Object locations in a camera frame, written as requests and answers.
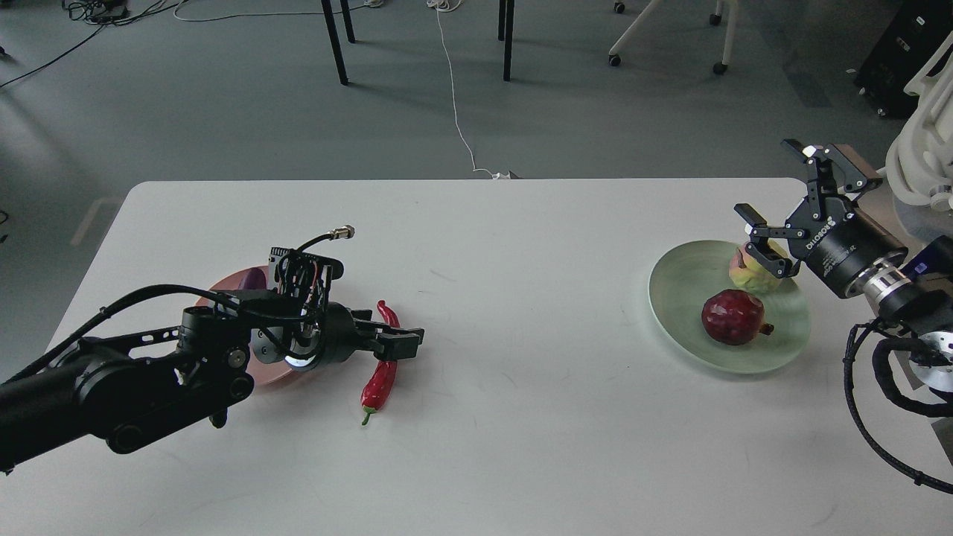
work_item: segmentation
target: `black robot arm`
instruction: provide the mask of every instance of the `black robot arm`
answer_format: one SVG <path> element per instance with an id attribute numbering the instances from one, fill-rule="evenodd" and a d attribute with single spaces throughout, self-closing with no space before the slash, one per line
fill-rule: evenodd
<path id="1" fill-rule="evenodd" d="M 345 361 L 355 350 L 374 352 L 381 361 L 415 357 L 422 329 L 374 322 L 370 310 L 329 301 L 331 279 L 341 277 L 343 265 L 304 253 L 312 243 L 272 249 L 273 288 L 209 293 L 155 285 L 105 307 L 64 344 L 0 385 L 0 470 L 9 473 L 89 434 L 125 454 L 205 418 L 221 427 L 228 408 L 252 394 L 250 349 L 260 361 L 284 359 L 297 370 Z M 212 305 L 185 309 L 177 327 L 83 337 L 112 314 L 173 292 L 197 294 Z M 170 341 L 176 347 L 166 356 L 130 356 L 134 348 Z"/>
<path id="2" fill-rule="evenodd" d="M 785 220 L 772 227 L 746 203 L 735 211 L 749 226 L 748 253 L 778 278 L 793 277 L 803 263 L 838 298 L 867 300 L 876 318 L 858 324 L 844 355 L 844 393 L 854 422 L 871 447 L 916 484 L 953 493 L 953 484 L 924 475 L 887 453 L 866 431 L 853 398 L 853 362 L 866 336 L 885 336 L 872 356 L 875 378 L 887 399 L 927 417 L 953 417 L 953 239 L 938 237 L 902 265 L 908 250 L 858 205 L 882 184 L 877 173 L 845 145 L 804 146 L 784 140 L 808 169 L 807 195 Z M 792 262 L 768 245 L 787 240 Z M 857 330 L 864 328 L 858 336 Z M 943 402 L 906 397 L 893 379 L 889 356 L 906 352 L 910 369 Z"/>

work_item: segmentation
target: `white cable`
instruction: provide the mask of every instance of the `white cable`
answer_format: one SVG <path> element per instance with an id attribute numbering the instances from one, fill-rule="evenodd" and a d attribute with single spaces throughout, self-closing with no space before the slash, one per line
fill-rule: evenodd
<path id="1" fill-rule="evenodd" d="M 454 64 L 450 61 L 450 52 L 447 51 L 447 42 L 443 39 L 443 25 L 440 24 L 440 14 L 445 11 L 436 11 L 436 25 L 440 28 L 440 45 L 443 46 L 443 53 L 447 55 L 447 67 L 450 68 L 450 95 L 454 100 L 454 123 L 456 124 L 456 132 L 460 134 L 460 139 L 463 141 L 463 145 L 466 146 L 467 152 L 470 153 L 470 163 L 473 164 L 473 171 L 475 172 L 486 172 L 490 174 L 490 178 L 499 178 L 499 174 L 494 175 L 490 170 L 477 167 L 477 159 L 474 157 L 473 149 L 470 149 L 470 144 L 467 143 L 467 139 L 463 137 L 463 131 L 460 129 L 459 116 L 456 113 L 456 86 L 454 84 Z"/>
<path id="2" fill-rule="evenodd" d="M 450 0 L 427 0 L 427 7 L 436 10 L 438 13 L 449 13 L 462 4 L 463 0 L 457 0 L 455 6 L 450 4 Z"/>
<path id="3" fill-rule="evenodd" d="M 324 14 L 324 11 L 282 11 L 282 12 L 275 12 L 275 13 L 236 13 L 232 15 L 223 15 L 220 17 L 212 17 L 207 19 L 182 18 L 179 16 L 178 11 L 180 8 L 182 8 L 183 4 L 189 1 L 190 0 L 179 0 L 179 3 L 175 6 L 175 9 L 172 10 L 172 15 L 182 22 L 213 22 L 216 20 L 234 19 L 238 17 L 271 17 L 271 16 L 279 16 L 279 15 L 323 15 Z M 367 4 L 367 2 L 365 2 L 363 6 L 357 6 L 357 7 L 351 8 L 351 11 L 359 10 L 360 8 L 364 8 L 364 7 L 375 8 L 375 7 L 378 7 L 379 5 L 380 4 L 378 4 L 377 6 L 370 6 Z"/>

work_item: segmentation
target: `gray floor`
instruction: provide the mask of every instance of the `gray floor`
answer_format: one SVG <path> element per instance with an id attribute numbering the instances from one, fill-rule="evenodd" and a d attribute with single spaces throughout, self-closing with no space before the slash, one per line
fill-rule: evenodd
<path id="1" fill-rule="evenodd" d="M 714 0 L 661 4 L 618 68 L 608 49 L 647 0 L 629 0 L 624 14 L 612 0 L 520 0 L 510 83 L 496 0 L 466 0 L 440 21 L 478 167 L 523 177 L 790 176 L 801 165 L 781 148 L 785 137 L 850 143 L 882 165 L 902 122 L 877 118 L 847 70 L 900 3 L 741 0 L 722 77 L 711 72 L 724 36 L 708 25 Z M 193 0 L 181 14 L 318 8 Z M 485 178 L 457 136 L 435 12 L 424 0 L 386 0 L 356 10 L 354 22 L 349 87 L 337 82 L 319 16 L 185 23 L 167 11 L 108 28 L 0 90 L 0 209 L 10 213 L 0 225 L 9 235 L 0 376 L 47 347 L 139 182 Z M 56 2 L 3 5 L 0 45 L 12 58 L 0 61 L 0 82 L 91 32 Z M 279 217 L 280 200 L 268 210 Z"/>

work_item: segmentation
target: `pomegranate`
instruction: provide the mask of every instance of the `pomegranate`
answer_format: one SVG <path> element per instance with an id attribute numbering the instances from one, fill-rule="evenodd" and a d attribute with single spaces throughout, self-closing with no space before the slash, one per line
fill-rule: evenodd
<path id="1" fill-rule="evenodd" d="M 701 308 L 701 325 L 709 337 L 732 346 L 774 331 L 773 325 L 764 323 L 761 300 L 738 289 L 722 290 L 709 298 Z"/>

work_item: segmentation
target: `cable connector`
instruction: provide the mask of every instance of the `cable connector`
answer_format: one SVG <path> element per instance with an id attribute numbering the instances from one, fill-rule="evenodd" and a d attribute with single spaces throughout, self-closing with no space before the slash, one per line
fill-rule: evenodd
<path id="1" fill-rule="evenodd" d="M 337 240 L 339 238 L 353 238 L 355 235 L 355 228 L 350 225 L 345 225 L 344 227 L 338 227 L 332 231 L 328 231 L 328 234 L 331 235 L 328 240 Z"/>

